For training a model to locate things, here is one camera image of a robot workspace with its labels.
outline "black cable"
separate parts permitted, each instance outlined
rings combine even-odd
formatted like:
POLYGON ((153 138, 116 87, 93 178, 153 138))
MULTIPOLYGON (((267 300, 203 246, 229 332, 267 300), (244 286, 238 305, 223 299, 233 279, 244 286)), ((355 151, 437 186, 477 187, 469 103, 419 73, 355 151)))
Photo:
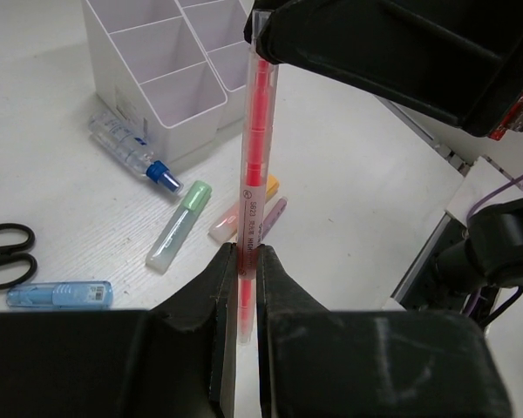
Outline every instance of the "black cable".
POLYGON ((504 303, 502 303, 498 309, 496 309, 494 312, 490 313, 486 318, 484 318, 481 322, 479 322, 479 326, 481 328, 488 327, 495 319, 497 319, 500 315, 502 315, 507 308, 509 308, 511 305, 515 303, 517 299, 521 297, 523 294, 523 286, 518 286, 517 291, 513 294, 511 298, 506 300, 504 303))

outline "green cap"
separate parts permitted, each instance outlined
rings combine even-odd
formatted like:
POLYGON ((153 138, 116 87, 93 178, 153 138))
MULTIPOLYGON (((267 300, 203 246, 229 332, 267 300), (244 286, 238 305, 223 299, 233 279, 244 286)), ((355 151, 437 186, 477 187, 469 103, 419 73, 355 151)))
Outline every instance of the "green cap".
POLYGON ((203 211, 207 201, 211 197, 211 186, 203 181, 195 181, 187 193, 181 205, 186 209, 197 213, 198 215, 203 211))

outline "white table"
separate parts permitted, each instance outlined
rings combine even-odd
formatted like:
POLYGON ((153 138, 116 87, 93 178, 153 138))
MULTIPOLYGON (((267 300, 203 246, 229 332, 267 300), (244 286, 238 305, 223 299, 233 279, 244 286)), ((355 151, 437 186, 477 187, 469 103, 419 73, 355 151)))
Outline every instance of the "white table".
MULTIPOLYGON (((144 258, 176 205, 91 142, 101 106, 78 0, 0 0, 0 222, 35 231, 35 281, 109 280, 116 308, 151 308, 217 250, 207 229, 237 199, 241 127, 173 165, 214 193, 159 276, 144 258)), ((275 114, 270 171, 289 207, 266 242, 326 307, 380 308, 461 176, 374 97, 326 78, 283 67, 275 114)), ((237 356, 236 416, 255 417, 255 342, 237 356)))

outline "green highlighter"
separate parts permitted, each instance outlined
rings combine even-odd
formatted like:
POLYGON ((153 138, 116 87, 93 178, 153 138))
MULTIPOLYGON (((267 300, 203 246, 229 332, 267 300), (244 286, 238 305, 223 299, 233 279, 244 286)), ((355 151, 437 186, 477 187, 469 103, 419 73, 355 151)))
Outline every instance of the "green highlighter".
POLYGON ((149 251, 146 257, 147 266, 159 273, 166 272, 210 197, 210 185, 203 181, 194 182, 149 251))

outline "scissors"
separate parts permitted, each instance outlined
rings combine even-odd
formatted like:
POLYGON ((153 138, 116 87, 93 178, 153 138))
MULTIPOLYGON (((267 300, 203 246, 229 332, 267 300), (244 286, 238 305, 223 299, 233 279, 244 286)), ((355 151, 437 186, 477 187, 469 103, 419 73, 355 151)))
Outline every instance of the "scissors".
POLYGON ((37 271, 37 260, 35 260, 35 257, 28 253, 21 253, 22 251, 29 250, 33 244, 35 244, 35 233, 28 226, 21 224, 0 224, 0 233, 3 231, 20 231, 27 235, 27 239, 19 244, 0 246, 0 266, 8 266, 9 264, 24 261, 29 264, 29 270, 18 279, 7 283, 0 283, 0 290, 8 289, 25 282, 37 271))

